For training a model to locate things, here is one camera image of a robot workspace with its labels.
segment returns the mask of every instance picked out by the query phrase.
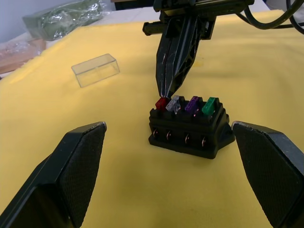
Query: yellow cloth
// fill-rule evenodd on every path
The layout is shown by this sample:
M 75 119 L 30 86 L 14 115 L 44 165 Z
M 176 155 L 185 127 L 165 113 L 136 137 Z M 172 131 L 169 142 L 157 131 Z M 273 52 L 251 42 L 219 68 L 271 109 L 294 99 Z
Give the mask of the yellow cloth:
M 84 228 L 271 227 L 235 142 L 214 160 L 149 145 L 161 36 L 145 36 L 142 25 L 78 28 L 0 81 L 0 212 L 66 132 L 105 121 Z M 80 88 L 71 66 L 106 53 L 120 74 Z M 219 97 L 231 122 L 266 125 L 304 149 L 303 56 L 295 29 L 262 31 L 236 16 L 219 17 L 176 94 Z

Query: plastic container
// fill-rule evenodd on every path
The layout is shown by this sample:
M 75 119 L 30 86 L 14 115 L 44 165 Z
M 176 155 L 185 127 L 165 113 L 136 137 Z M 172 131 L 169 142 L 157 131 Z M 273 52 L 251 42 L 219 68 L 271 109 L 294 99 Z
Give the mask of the plastic container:
M 119 73 L 117 61 L 110 54 L 74 65 L 72 70 L 80 87 L 91 85 Z

